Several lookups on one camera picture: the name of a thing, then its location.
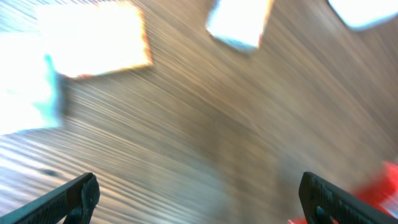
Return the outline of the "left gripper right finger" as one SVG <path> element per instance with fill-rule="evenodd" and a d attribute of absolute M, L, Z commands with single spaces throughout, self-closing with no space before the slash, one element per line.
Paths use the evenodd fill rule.
<path fill-rule="evenodd" d="M 298 195 L 308 224 L 397 224 L 397 219 L 333 185 L 304 172 Z"/>

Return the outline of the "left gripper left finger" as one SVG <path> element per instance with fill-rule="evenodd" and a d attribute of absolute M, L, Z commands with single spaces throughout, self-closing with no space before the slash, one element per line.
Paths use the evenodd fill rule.
<path fill-rule="evenodd" d="M 88 224 L 100 199 L 100 187 L 91 172 L 73 179 L 1 217 L 1 224 Z"/>

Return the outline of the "red snack packet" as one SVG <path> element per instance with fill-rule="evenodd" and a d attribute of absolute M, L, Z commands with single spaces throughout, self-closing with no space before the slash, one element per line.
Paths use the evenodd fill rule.
<path fill-rule="evenodd" d="M 397 219 L 397 164 L 386 162 L 382 171 L 368 183 L 348 192 L 362 202 Z M 308 224 L 303 218 L 290 219 L 288 224 Z"/>

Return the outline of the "teal Kleenex tissue pack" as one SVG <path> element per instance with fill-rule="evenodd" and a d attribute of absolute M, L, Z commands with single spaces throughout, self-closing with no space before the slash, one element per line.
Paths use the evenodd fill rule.
<path fill-rule="evenodd" d="M 62 125 L 63 94 L 35 33 L 1 33 L 1 134 Z"/>

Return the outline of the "orange Kleenex Cherish pack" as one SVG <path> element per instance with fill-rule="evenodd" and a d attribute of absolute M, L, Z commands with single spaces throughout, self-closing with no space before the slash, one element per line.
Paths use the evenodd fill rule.
<path fill-rule="evenodd" d="M 86 78 L 153 64 L 144 13 L 129 1 L 43 5 L 39 31 L 58 73 Z"/>

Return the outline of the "orange Kleenex Enjoy pack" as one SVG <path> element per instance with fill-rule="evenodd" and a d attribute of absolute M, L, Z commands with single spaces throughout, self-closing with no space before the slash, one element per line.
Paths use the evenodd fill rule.
<path fill-rule="evenodd" d="M 274 0 L 216 0 L 206 29 L 216 40 L 249 54 L 260 47 Z"/>

